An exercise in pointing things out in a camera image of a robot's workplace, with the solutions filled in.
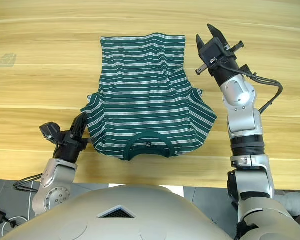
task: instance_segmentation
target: black wire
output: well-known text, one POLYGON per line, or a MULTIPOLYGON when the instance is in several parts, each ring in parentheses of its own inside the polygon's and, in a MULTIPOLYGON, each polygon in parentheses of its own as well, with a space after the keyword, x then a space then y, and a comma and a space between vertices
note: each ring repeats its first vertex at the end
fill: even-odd
POLYGON ((29 177, 26 177, 26 178, 21 179, 19 181, 16 181, 13 184, 13 189, 17 190, 17 191, 20 191, 20 192, 37 193, 38 192, 37 189, 31 188, 31 187, 27 187, 27 186, 24 186, 24 185, 26 185, 27 183, 31 183, 33 181, 39 180, 41 178, 41 176, 42 176, 42 173, 34 175, 34 176, 29 176, 29 177))
POLYGON ((247 76, 248 78, 250 78, 251 80, 255 81, 256 83, 258 84, 263 84, 263 85, 269 85, 269 86, 275 86, 275 87, 278 87, 278 91, 277 93, 274 95, 273 98, 270 99, 270 101, 268 101, 265 105, 263 105, 260 109, 259 109, 259 112, 260 114, 262 114, 270 105, 272 105, 272 103, 274 102, 274 100, 276 100, 277 97, 279 97, 279 95, 282 93, 282 91, 284 90, 284 87, 281 85, 281 83, 277 80, 273 80, 273 79, 270 79, 270 78, 265 78, 265 77, 261 77, 261 76, 257 76, 256 73, 254 74, 250 74, 250 73, 247 73, 247 72, 244 72, 244 71, 240 71, 240 70, 236 70, 236 69, 233 69, 233 68, 229 68, 229 67, 226 67, 224 65, 222 65, 221 63, 217 62, 218 65, 225 69, 225 70, 228 70, 228 71, 231 71, 233 73, 237 73, 237 74, 241 74, 241 75, 245 75, 247 76))

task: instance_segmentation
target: floor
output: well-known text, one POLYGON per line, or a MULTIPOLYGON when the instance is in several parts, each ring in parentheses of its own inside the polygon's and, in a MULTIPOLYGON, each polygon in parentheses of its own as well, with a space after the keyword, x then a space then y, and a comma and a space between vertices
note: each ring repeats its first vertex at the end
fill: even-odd
MULTIPOLYGON (((0 180, 0 211, 7 213, 7 218, 22 216, 32 219, 35 213, 29 209, 30 194, 13 189, 14 181, 0 180)), ((33 187, 38 188, 39 183, 35 182, 33 187)), ((71 197, 74 198, 83 193, 107 188, 108 184, 74 183, 71 190, 71 197)), ((215 224, 222 228, 232 238, 236 234, 237 213, 228 198, 225 188, 203 188, 184 187, 184 197, 193 202, 205 215, 215 224)), ((11 231, 9 225, 4 228, 4 233, 11 231)))

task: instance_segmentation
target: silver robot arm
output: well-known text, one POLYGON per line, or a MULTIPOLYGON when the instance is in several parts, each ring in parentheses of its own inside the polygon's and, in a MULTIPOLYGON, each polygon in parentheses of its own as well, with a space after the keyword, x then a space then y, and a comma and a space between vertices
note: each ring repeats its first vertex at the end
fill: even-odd
POLYGON ((77 171, 79 153, 86 149, 89 138, 82 138, 87 126, 85 113, 77 116, 68 131, 49 122, 40 127, 45 139, 56 144, 53 158, 42 173, 40 186, 32 201, 36 215, 43 214, 70 197, 71 185, 77 171))
MULTIPOLYGON (((228 173, 227 184, 229 196, 238 207, 236 239, 300 240, 300 226, 279 202, 273 200, 275 188, 269 158, 265 155, 261 113, 255 108, 257 93, 239 73, 246 73, 252 79, 256 75, 252 75, 246 65, 239 68, 234 54, 244 45, 239 42, 230 48, 218 29, 210 24, 208 28, 213 39, 207 44, 197 35, 199 57, 204 65, 196 73, 200 75, 209 70, 223 93, 223 104, 228 112, 231 166, 235 170, 228 173)), ((273 82, 278 83, 274 85, 279 87, 278 96, 282 86, 273 82)))

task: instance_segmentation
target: clothing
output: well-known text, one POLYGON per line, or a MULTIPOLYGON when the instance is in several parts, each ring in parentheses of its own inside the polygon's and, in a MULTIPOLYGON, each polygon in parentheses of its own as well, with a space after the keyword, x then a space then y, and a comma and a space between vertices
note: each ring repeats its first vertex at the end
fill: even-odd
POLYGON ((161 33, 101 38, 99 90, 81 110, 99 153, 129 161, 183 155, 204 144, 217 116, 186 77, 185 42, 161 33))

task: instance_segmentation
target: wood grain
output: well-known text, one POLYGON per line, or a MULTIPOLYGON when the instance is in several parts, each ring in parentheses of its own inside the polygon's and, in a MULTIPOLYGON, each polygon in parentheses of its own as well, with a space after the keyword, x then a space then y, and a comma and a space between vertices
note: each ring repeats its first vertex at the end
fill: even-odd
MULTIPOLYGON (((218 85, 195 69, 195 37, 211 39, 210 23, 233 46, 240 65, 281 81, 283 94, 262 115, 266 152, 277 189, 300 190, 300 0, 0 0, 0 179, 18 180, 43 171, 54 146, 39 126, 63 130, 98 89, 101 36, 186 35, 184 67, 218 119, 205 145, 185 156, 141 155, 124 162, 96 153, 80 155, 76 182, 142 183, 224 188, 230 167, 227 113, 218 85)), ((255 85, 257 107, 276 88, 255 85)))

